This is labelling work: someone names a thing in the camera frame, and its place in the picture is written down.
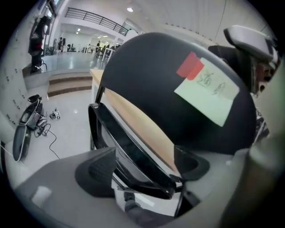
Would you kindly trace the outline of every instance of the black metal railing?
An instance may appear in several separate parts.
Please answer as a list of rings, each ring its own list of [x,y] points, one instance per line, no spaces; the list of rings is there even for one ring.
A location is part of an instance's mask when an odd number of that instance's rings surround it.
[[[96,24],[112,29],[122,34],[123,36],[125,36],[128,32],[126,28],[120,26],[112,20],[109,20],[108,18],[81,9],[68,8],[65,17],[72,17],[76,19],[94,22]]]

